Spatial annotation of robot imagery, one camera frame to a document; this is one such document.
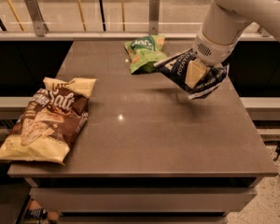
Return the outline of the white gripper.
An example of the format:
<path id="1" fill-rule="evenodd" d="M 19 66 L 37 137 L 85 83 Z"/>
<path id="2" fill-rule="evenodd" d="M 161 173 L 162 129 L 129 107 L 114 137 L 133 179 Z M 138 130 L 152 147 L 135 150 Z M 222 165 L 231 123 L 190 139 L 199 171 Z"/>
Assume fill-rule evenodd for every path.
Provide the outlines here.
<path id="1" fill-rule="evenodd" d="M 222 63 L 231 55 L 236 44 L 237 29 L 202 27 L 193 44 L 193 50 L 200 59 L 189 62 L 185 83 L 193 89 L 208 73 L 210 67 L 206 64 Z"/>

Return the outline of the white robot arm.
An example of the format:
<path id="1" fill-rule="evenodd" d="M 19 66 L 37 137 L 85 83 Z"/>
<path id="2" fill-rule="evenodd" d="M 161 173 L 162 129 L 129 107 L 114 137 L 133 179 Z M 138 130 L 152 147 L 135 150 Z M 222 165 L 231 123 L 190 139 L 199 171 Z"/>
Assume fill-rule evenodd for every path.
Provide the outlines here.
<path id="1" fill-rule="evenodd" d="M 194 88 L 211 66 L 222 63 L 253 22 L 280 43 L 280 0 L 212 0 L 195 37 L 186 84 Z"/>

